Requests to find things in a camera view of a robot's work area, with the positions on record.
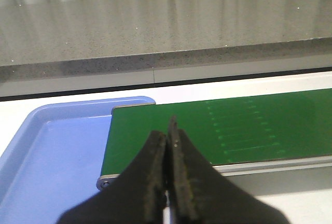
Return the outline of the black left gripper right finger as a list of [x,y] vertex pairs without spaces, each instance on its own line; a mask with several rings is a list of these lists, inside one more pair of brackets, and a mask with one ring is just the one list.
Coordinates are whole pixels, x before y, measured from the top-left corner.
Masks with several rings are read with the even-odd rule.
[[176,117],[167,135],[166,174],[173,223],[288,223],[285,215],[215,170]]

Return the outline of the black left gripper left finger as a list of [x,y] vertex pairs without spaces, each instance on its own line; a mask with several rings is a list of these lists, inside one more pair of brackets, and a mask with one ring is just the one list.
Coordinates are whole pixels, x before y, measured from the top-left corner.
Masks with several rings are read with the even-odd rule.
[[166,136],[151,131],[126,169],[105,189],[67,210],[58,223],[162,223]]

